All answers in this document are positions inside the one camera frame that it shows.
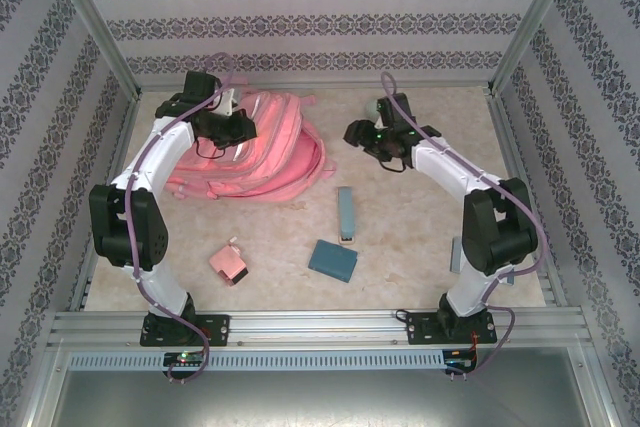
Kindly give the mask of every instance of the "wall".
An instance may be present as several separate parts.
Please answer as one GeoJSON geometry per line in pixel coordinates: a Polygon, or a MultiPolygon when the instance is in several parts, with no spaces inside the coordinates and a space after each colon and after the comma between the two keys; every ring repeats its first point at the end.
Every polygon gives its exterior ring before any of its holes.
{"type": "Polygon", "coordinates": [[[70,0],[0,0],[0,426],[67,309],[129,104],[70,0]]]}
{"type": "Polygon", "coordinates": [[[252,82],[488,81],[531,0],[95,2],[138,82],[166,88],[220,50],[252,82]]]}
{"type": "Polygon", "coordinates": [[[571,304],[640,425],[640,0],[554,0],[502,92],[571,304]]]}

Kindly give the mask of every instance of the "purple cable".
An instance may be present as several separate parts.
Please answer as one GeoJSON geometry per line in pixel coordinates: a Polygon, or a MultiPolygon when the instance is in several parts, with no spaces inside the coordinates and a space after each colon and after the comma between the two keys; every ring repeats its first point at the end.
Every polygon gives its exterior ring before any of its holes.
{"type": "MultiPolygon", "coordinates": [[[[382,82],[382,88],[384,89],[384,92],[387,95],[387,98],[391,102],[391,105],[393,105],[394,109],[396,109],[396,111],[402,116],[402,118],[404,120],[406,120],[409,123],[409,125],[411,127],[413,127],[413,129],[416,132],[418,132],[438,152],[443,153],[443,155],[448,155],[454,161],[456,161],[461,167],[463,167],[466,170],[468,170],[469,172],[471,172],[471,174],[473,174],[475,177],[477,177],[480,181],[484,182],[486,185],[488,185],[489,187],[494,189],[500,195],[502,195],[503,197],[505,197],[505,198],[509,199],[511,202],[513,202],[529,218],[529,220],[531,221],[531,223],[533,224],[533,226],[536,229],[536,233],[538,235],[538,241],[540,242],[540,257],[538,258],[538,260],[536,260],[534,262],[534,264],[531,267],[527,267],[526,269],[521,269],[521,270],[513,270],[512,272],[499,275],[498,278],[495,279],[491,283],[491,285],[489,286],[487,291],[482,296],[481,301],[482,301],[482,303],[486,304],[487,300],[489,299],[489,296],[491,295],[491,293],[495,290],[495,288],[500,283],[500,279],[503,279],[503,278],[508,277],[510,275],[513,275],[514,277],[517,277],[517,276],[520,276],[520,275],[527,275],[527,274],[530,274],[531,272],[534,272],[534,271],[538,270],[538,268],[540,268],[540,266],[542,265],[542,262],[544,261],[544,259],[546,258],[547,254],[549,253],[549,243],[547,242],[547,237],[546,237],[546,235],[544,233],[544,229],[542,228],[542,225],[540,224],[538,219],[536,219],[535,215],[533,215],[533,212],[531,212],[531,210],[526,205],[524,205],[520,200],[518,200],[515,196],[513,196],[512,194],[510,194],[506,190],[504,190],[498,184],[496,184],[495,182],[492,182],[491,180],[486,178],[484,176],[484,173],[480,172],[475,167],[470,165],[464,158],[460,157],[458,154],[456,154],[452,150],[449,150],[449,149],[446,149],[445,147],[442,147],[442,145],[440,145],[438,142],[436,142],[431,137],[429,137],[426,134],[426,132],[424,130],[422,130],[420,128],[420,126],[418,124],[416,124],[413,121],[413,119],[411,119],[411,117],[404,112],[404,110],[402,110],[402,108],[398,105],[398,102],[396,102],[396,99],[393,97],[393,94],[395,94],[396,91],[397,91],[397,85],[396,85],[396,80],[393,78],[393,76],[389,72],[383,72],[380,75],[380,81],[382,82]],[[387,81],[391,82],[391,84],[393,86],[393,91],[389,88],[389,84],[388,84],[387,81]]],[[[492,310],[502,310],[502,311],[509,312],[511,320],[509,321],[509,326],[507,327],[507,331],[505,332],[505,334],[502,336],[502,338],[498,342],[498,345],[496,345],[495,349],[493,349],[493,351],[487,356],[487,358],[484,360],[484,362],[482,362],[482,364],[480,364],[478,367],[476,367],[476,369],[472,372],[474,374],[476,372],[482,370],[484,367],[486,367],[486,365],[489,362],[491,362],[491,360],[500,351],[502,346],[505,344],[505,342],[509,338],[509,335],[511,334],[511,331],[513,330],[513,327],[514,327],[514,325],[516,323],[516,314],[513,311],[513,309],[511,309],[510,307],[497,307],[497,306],[493,306],[493,305],[487,305],[487,308],[492,309],[492,310]]]]}
{"type": "Polygon", "coordinates": [[[140,167],[142,166],[142,162],[147,157],[147,155],[149,154],[149,152],[151,151],[153,146],[156,144],[156,142],[158,140],[160,140],[160,138],[162,138],[162,136],[166,132],[168,132],[174,125],[176,125],[178,122],[181,122],[186,117],[196,113],[200,109],[202,109],[202,108],[206,107],[207,105],[211,104],[216,99],[216,97],[218,97],[219,95],[222,95],[222,93],[229,88],[229,84],[231,83],[231,77],[233,76],[233,61],[231,59],[231,56],[229,54],[224,53],[224,52],[219,52],[217,54],[212,55],[210,60],[214,61],[217,58],[223,58],[225,60],[228,60],[229,63],[231,64],[231,69],[230,69],[230,72],[229,72],[229,75],[227,76],[227,78],[224,80],[224,82],[222,82],[222,84],[220,85],[218,90],[214,91],[214,93],[213,93],[213,95],[211,97],[209,97],[204,102],[199,103],[198,105],[196,105],[192,109],[188,110],[184,114],[181,114],[180,116],[178,116],[175,119],[173,119],[155,137],[153,137],[149,141],[149,143],[145,146],[145,148],[140,153],[140,156],[138,157],[138,160],[136,161],[136,163],[133,166],[133,169],[131,171],[131,175],[129,177],[129,181],[127,182],[127,188],[126,188],[125,193],[124,193],[124,213],[125,213],[125,218],[127,220],[127,229],[129,230],[129,241],[131,242],[131,257],[132,257],[132,260],[133,260],[133,278],[136,281],[136,285],[138,286],[138,290],[140,291],[140,294],[142,294],[142,297],[144,297],[145,300],[147,302],[149,302],[149,304],[153,305],[160,312],[162,312],[166,316],[172,318],[173,320],[176,320],[176,321],[180,322],[182,325],[188,327],[189,329],[193,330],[196,334],[198,334],[200,336],[200,338],[204,342],[204,346],[202,348],[202,350],[204,352],[204,360],[200,364],[200,367],[198,368],[198,370],[196,370],[189,377],[187,377],[186,379],[180,379],[180,380],[175,379],[174,377],[171,376],[171,371],[173,370],[174,365],[172,364],[171,366],[169,366],[169,371],[167,372],[167,377],[169,377],[169,381],[170,382],[180,382],[181,384],[185,384],[186,382],[194,380],[196,377],[198,377],[200,374],[202,374],[202,372],[204,372],[204,369],[209,364],[209,350],[210,350],[209,339],[204,334],[204,332],[202,332],[198,327],[196,327],[192,323],[184,320],[179,315],[174,314],[170,310],[166,309],[164,306],[158,304],[158,302],[156,302],[149,295],[149,293],[145,290],[144,285],[142,284],[142,280],[140,278],[140,257],[139,257],[139,252],[138,252],[138,248],[137,248],[136,233],[135,233],[135,229],[134,229],[134,226],[133,226],[133,217],[131,216],[131,191],[133,189],[133,183],[137,178],[137,174],[138,174],[138,172],[140,170],[140,167]]]}

